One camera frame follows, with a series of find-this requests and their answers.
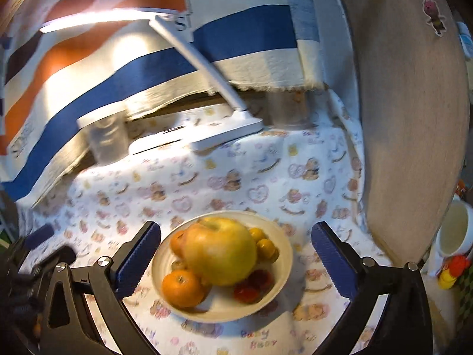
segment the lit lamp light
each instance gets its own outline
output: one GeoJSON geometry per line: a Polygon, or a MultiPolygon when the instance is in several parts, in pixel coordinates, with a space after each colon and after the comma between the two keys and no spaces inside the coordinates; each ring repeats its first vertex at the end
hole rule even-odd
{"type": "Polygon", "coordinates": [[[212,124],[177,127],[175,130],[138,139],[129,146],[130,154],[180,140],[186,142],[192,150],[203,150],[263,129],[263,121],[251,115],[247,105],[217,69],[193,45],[181,37],[174,27],[174,23],[172,25],[167,23],[167,21],[174,21],[176,14],[177,11],[166,9],[120,8],[61,17],[46,22],[40,29],[41,32],[48,33],[98,22],[148,20],[151,28],[176,48],[197,70],[202,72],[234,109],[230,117],[212,124]]]}

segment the metal bolt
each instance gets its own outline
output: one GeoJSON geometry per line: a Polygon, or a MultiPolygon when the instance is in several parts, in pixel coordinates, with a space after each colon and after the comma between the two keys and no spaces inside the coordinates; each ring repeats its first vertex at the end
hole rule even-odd
{"type": "Polygon", "coordinates": [[[417,271],[417,264],[413,262],[407,263],[407,268],[410,269],[411,271],[417,271]]]}
{"type": "Polygon", "coordinates": [[[366,267],[374,267],[376,265],[376,262],[375,260],[372,258],[372,257],[364,257],[361,262],[363,263],[363,265],[365,265],[366,267]]]}
{"type": "Polygon", "coordinates": [[[66,263],[58,263],[56,265],[56,271],[61,272],[62,270],[66,269],[66,263]]]}
{"type": "Polygon", "coordinates": [[[102,256],[97,260],[98,265],[105,267],[110,263],[111,259],[108,256],[102,256]]]}

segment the apple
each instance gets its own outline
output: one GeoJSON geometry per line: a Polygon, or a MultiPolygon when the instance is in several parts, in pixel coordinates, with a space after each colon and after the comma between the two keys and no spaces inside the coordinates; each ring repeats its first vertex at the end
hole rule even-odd
{"type": "Polygon", "coordinates": [[[187,229],[183,254],[191,271],[219,286],[247,278],[257,261],[256,243],[247,228],[215,216],[200,218],[187,229]]]}

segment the bowl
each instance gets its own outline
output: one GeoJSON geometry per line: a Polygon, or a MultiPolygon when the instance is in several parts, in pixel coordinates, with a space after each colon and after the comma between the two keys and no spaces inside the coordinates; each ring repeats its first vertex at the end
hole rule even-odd
{"type": "Polygon", "coordinates": [[[176,315],[200,323],[224,323],[254,314],[271,302],[286,284],[292,269],[292,246],[282,229],[269,219],[243,211],[217,211],[193,218],[174,229],[160,244],[151,262],[151,277],[161,302],[176,315]],[[207,298],[193,309],[178,309],[170,305],[161,292],[163,278],[171,273],[171,264],[177,257],[170,248],[171,236],[185,230],[199,218],[219,216],[234,219],[247,228],[261,228],[279,249],[279,257],[274,263],[259,263],[255,269],[264,268],[274,276],[273,288],[254,304],[244,304],[233,298],[233,287],[213,286],[207,298]]]}

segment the striped curtain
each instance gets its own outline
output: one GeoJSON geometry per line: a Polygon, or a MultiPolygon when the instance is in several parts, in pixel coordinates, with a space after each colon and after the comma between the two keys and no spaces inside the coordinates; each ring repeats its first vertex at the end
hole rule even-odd
{"type": "Polygon", "coordinates": [[[239,89],[322,87],[313,0],[25,0],[2,52],[0,178],[30,207],[87,151],[76,120],[123,101],[128,118],[212,92],[147,22],[41,33],[46,21],[118,7],[175,9],[176,28],[239,89]]]}

